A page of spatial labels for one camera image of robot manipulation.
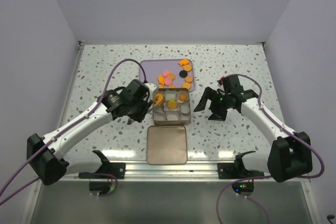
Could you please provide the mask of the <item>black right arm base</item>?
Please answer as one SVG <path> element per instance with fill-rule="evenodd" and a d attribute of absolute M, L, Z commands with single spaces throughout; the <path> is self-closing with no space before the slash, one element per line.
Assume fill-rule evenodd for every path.
<path fill-rule="evenodd" d="M 250 153 L 255 153 L 255 151 L 248 151 L 236 155 L 235 160 L 231 163 L 217 163 L 217 173 L 219 179 L 241 179 L 248 177 L 264 176 L 263 172 L 256 170 L 247 170 L 244 165 L 242 158 Z"/>

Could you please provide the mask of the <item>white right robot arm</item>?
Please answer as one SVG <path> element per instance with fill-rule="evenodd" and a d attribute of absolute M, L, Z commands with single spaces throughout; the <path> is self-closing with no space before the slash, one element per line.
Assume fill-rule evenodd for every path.
<path fill-rule="evenodd" d="M 231 173 L 238 178 L 270 174 L 277 182 L 300 177 L 312 171 L 310 137 L 296 132 L 276 118 L 261 101 L 261 93 L 246 90 L 239 74 L 222 77 L 222 89 L 205 88 L 194 112 L 205 110 L 209 103 L 210 121 L 225 121 L 230 109 L 238 111 L 259 129 L 270 144 L 267 154 L 248 151 L 237 154 Z"/>

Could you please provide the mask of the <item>orange swirl cookie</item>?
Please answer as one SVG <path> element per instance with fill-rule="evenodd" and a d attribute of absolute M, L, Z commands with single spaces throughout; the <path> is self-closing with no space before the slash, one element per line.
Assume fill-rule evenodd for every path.
<path fill-rule="evenodd" d="M 179 100 L 180 101 L 186 101 L 187 100 L 187 95 L 186 94 L 183 94 L 183 93 L 181 93 L 179 96 L 178 96 L 178 98 L 179 98 Z"/>

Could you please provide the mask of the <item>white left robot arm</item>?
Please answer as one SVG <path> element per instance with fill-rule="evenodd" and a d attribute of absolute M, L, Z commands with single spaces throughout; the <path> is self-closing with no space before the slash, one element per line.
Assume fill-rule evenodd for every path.
<path fill-rule="evenodd" d="M 61 128 L 40 137 L 31 135 L 27 140 L 27 161 L 46 186 L 68 174 L 88 174 L 102 177 L 111 172 L 107 157 L 98 150 L 74 163 L 65 160 L 67 153 L 89 134 L 112 121 L 127 116 L 142 122 L 150 109 L 153 83 L 133 79 L 126 87 L 106 90 L 88 109 Z"/>

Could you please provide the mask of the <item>yellow sandwich cookie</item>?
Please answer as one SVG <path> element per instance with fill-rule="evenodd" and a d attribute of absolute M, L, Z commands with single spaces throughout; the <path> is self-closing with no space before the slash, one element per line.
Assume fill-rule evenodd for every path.
<path fill-rule="evenodd" d="M 167 102 L 167 107 L 170 109 L 170 110 L 174 110 L 177 108 L 177 102 L 176 101 L 168 101 Z"/>

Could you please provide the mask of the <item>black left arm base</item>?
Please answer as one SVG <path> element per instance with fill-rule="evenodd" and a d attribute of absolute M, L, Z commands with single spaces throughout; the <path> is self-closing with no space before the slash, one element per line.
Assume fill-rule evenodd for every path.
<path fill-rule="evenodd" d="M 80 179 L 124 179 L 125 163 L 110 162 L 109 159 L 99 150 L 93 150 L 86 158 L 78 159 L 73 166 L 74 172 L 78 173 Z"/>

